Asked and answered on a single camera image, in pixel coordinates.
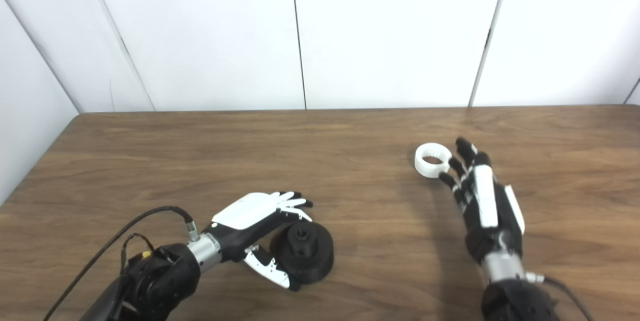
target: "panel seam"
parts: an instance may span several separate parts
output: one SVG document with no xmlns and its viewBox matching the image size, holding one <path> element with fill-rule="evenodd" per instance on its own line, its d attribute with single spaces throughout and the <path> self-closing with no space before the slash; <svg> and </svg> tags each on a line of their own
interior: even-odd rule
<svg viewBox="0 0 640 321">
<path fill-rule="evenodd" d="M 114 35 L 116 37 L 116 42 L 118 43 L 118 45 L 120 47 L 120 50 L 121 50 L 121 52 L 123 53 L 123 55 L 124 55 L 124 57 L 126 59 L 126 63 L 128 63 L 129 68 L 133 72 L 133 75 L 135 77 L 135 81 L 137 81 L 138 84 L 140 85 L 140 87 L 142 87 L 142 91 L 144 91 L 144 95 L 146 95 L 146 100 L 149 103 L 149 105 L 151 106 L 151 109 L 153 109 L 153 111 L 156 111 L 156 105 L 154 105 L 153 100 L 151 100 L 151 96 L 149 95 L 149 91 L 147 90 L 147 86 L 145 85 L 145 82 L 142 80 L 140 72 L 138 71 L 138 67 L 136 66 L 135 62 L 133 61 L 133 57 L 131 56 L 131 53 L 129 52 L 129 49 L 127 48 L 127 45 L 126 45 L 124 39 L 122 38 L 122 34 L 120 32 L 120 29 L 118 28 L 118 25 L 116 24 L 116 22 L 114 20 L 114 16 L 112 15 L 112 12 L 110 11 L 106 0 L 98 0 L 98 2 L 100 4 L 100 8 L 102 9 L 104 15 L 106 16 L 106 19 L 107 19 L 107 22 L 109 23 L 111 31 L 114 33 Z"/>
<path fill-rule="evenodd" d="M 640 84 L 640 77 L 635 82 L 634 86 L 631 88 L 631 92 L 629 92 L 629 94 L 626 96 L 626 98 L 624 99 L 624 102 L 622 102 L 622 105 L 626 105 L 629 102 L 629 99 L 634 94 L 634 91 L 636 91 L 636 89 L 638 88 L 638 84 Z"/>
<path fill-rule="evenodd" d="M 9 0 L 4 0 L 4 2 L 6 2 L 7 6 L 9 6 L 9 10 L 11 11 L 15 19 L 18 21 L 18 24 L 23 29 L 25 34 L 27 34 L 27 37 L 29 37 L 29 40 L 38 51 L 38 54 L 42 58 L 42 61 L 44 61 L 46 67 L 51 72 L 51 75 L 53 75 L 53 77 L 55 78 L 55 81 L 57 81 L 57 84 L 60 85 L 60 87 L 62 88 L 62 91 L 64 91 L 64 94 L 66 94 L 66 97 L 69 98 L 69 101 L 71 102 L 71 105 L 73 105 L 73 107 L 75 108 L 75 111 L 77 111 L 78 114 L 84 114 L 85 113 L 84 109 L 82 108 L 78 100 L 75 97 L 73 97 L 69 89 L 65 86 L 64 82 L 62 82 L 62 78 L 55 70 L 53 66 L 53 60 L 49 57 L 44 47 L 35 39 L 34 34 L 32 34 L 30 30 L 26 27 L 25 21 L 20 17 L 14 5 L 11 4 Z"/>
<path fill-rule="evenodd" d="M 304 109 L 307 110 L 307 91 L 305 89 L 305 71 L 302 68 L 302 48 L 300 46 L 300 25 L 298 24 L 298 3 L 293 0 L 293 11 L 295 13 L 295 32 L 297 34 L 297 54 L 300 59 L 300 77 L 302 79 L 302 98 L 304 99 Z"/>
<path fill-rule="evenodd" d="M 482 57 L 480 57 L 480 63 L 478 64 L 478 70 L 475 73 L 475 79 L 473 80 L 473 88 L 471 89 L 471 95 L 469 96 L 469 103 L 467 107 L 473 107 L 476 100 L 476 93 L 478 91 L 478 85 L 482 77 L 482 72 L 485 68 L 485 62 L 487 61 L 487 54 L 491 48 L 491 40 L 494 38 L 496 31 L 496 25 L 498 24 L 498 18 L 500 16 L 500 9 L 503 6 L 503 0 L 496 0 L 495 9 L 491 18 L 491 24 L 489 26 L 489 32 L 487 32 L 486 41 L 484 42 L 484 49 L 482 50 Z"/>
</svg>

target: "silver metal connector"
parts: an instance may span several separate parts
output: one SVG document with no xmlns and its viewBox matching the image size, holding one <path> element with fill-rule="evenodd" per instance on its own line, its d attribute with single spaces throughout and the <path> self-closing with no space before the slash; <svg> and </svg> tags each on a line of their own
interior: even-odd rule
<svg viewBox="0 0 640 321">
<path fill-rule="evenodd" d="M 187 233 L 189 234 L 190 242 L 196 242 L 200 239 L 200 234 L 198 233 L 198 229 L 196 228 L 196 223 L 194 221 L 187 223 Z"/>
<path fill-rule="evenodd" d="M 525 280 L 527 277 L 519 255 L 505 250 L 486 255 L 482 261 L 482 268 L 489 283 L 502 280 Z"/>
<path fill-rule="evenodd" d="M 204 232 L 197 241 L 187 242 L 187 248 L 196 258 L 201 273 L 222 261 L 220 243 L 209 233 Z"/>
</svg>

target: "black knob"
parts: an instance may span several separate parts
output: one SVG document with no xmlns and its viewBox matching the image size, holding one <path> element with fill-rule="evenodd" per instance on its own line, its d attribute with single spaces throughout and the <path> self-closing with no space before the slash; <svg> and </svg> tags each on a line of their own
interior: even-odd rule
<svg viewBox="0 0 640 321">
<path fill-rule="evenodd" d="M 315 222 L 301 221 L 285 228 L 276 237 L 271 253 L 301 284 L 319 282 L 334 266 L 334 240 Z"/>
</svg>

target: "cable connector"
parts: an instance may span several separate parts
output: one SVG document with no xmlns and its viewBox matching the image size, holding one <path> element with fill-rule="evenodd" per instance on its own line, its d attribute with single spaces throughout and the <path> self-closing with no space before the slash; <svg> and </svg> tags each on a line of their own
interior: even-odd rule
<svg viewBox="0 0 640 321">
<path fill-rule="evenodd" d="M 545 276 L 540 273 L 525 272 L 526 281 L 529 283 L 543 283 L 545 282 Z"/>
<path fill-rule="evenodd" d="M 187 233 L 189 234 L 190 242 L 196 242 L 200 239 L 200 234 L 194 221 L 187 222 Z"/>
</svg>

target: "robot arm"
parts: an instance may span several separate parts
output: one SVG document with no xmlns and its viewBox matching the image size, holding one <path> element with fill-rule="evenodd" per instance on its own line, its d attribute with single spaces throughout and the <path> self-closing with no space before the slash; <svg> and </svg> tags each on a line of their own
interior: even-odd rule
<svg viewBox="0 0 640 321">
<path fill-rule="evenodd" d="M 466 225 L 464 243 L 484 271 L 487 287 L 482 314 L 487 321 L 558 321 L 550 296 L 532 282 L 522 266 L 524 218 L 511 186 L 498 182 L 489 155 L 464 138 L 455 141 L 464 166 L 452 157 L 457 173 L 441 179 L 453 192 Z"/>
<path fill-rule="evenodd" d="M 299 207 L 312 206 L 297 192 L 249 193 L 215 214 L 201 234 L 192 227 L 187 243 L 163 245 L 128 260 L 81 321 L 164 321 L 194 294 L 202 273 L 229 260 L 245 261 L 268 280 L 297 291 L 300 284 L 254 243 L 282 223 L 311 221 Z"/>
</svg>

